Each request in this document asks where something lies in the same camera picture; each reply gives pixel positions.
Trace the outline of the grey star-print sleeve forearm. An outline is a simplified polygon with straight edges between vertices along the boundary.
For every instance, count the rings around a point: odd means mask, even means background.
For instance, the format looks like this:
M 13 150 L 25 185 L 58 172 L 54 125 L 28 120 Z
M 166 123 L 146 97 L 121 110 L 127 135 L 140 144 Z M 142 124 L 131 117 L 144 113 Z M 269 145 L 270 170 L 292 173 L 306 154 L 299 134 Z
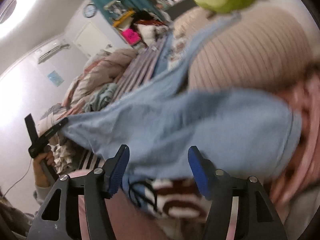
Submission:
M 33 192 L 33 197 L 39 205 L 42 205 L 51 191 L 52 186 L 49 187 L 40 187 L 35 185 L 35 191 Z

